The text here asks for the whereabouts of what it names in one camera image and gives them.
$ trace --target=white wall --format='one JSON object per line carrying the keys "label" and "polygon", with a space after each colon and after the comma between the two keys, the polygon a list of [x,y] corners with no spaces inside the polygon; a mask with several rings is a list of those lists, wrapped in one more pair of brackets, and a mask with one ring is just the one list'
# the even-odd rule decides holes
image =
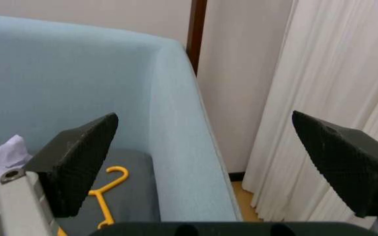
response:
{"label": "white wall", "polygon": [[186,45],[191,0],[0,0],[0,15],[144,32]]}
{"label": "white wall", "polygon": [[246,169],[291,3],[208,1],[198,81],[229,172]]}

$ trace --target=light blue sofa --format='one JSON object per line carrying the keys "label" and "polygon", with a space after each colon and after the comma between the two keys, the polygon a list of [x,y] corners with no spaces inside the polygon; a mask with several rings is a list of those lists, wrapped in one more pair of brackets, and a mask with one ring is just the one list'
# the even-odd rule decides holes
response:
{"label": "light blue sofa", "polygon": [[60,130],[109,112],[111,148],[153,158],[162,221],[237,221],[240,213],[178,42],[0,16],[0,144],[39,150]]}

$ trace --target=wooden door frame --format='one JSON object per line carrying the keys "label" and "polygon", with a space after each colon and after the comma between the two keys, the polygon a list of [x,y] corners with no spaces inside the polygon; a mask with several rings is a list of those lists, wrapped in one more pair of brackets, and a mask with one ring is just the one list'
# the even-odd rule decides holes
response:
{"label": "wooden door frame", "polygon": [[188,41],[186,53],[192,64],[195,75],[198,73],[199,55],[201,52],[202,33],[204,30],[207,0],[192,0],[190,7]]}

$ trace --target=yellow clothes hanger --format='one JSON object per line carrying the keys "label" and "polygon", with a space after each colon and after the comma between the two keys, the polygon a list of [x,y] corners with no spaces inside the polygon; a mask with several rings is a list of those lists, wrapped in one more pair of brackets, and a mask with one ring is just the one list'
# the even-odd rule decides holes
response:
{"label": "yellow clothes hanger", "polygon": [[[129,176],[128,170],[122,166],[112,166],[106,169],[107,173],[110,173],[113,171],[120,171],[123,173],[123,175],[99,189],[90,190],[88,192],[88,195],[95,196],[97,198],[98,204],[100,205],[101,211],[103,212],[103,215],[105,218],[102,222],[98,224],[97,229],[101,229],[104,226],[108,226],[115,223],[115,221],[113,220],[112,214],[110,213],[109,207],[107,206],[106,201],[104,200],[103,193],[112,189],[116,185],[122,183]],[[65,231],[63,231],[61,227],[59,227],[58,229],[58,236],[67,236],[67,234],[65,233]]]}

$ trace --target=sofa armrest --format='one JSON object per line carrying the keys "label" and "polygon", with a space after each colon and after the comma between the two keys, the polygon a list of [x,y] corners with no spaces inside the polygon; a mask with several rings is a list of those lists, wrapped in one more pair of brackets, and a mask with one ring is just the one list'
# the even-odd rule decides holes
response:
{"label": "sofa armrest", "polygon": [[241,220],[182,46],[158,52],[151,90],[150,153],[162,221]]}

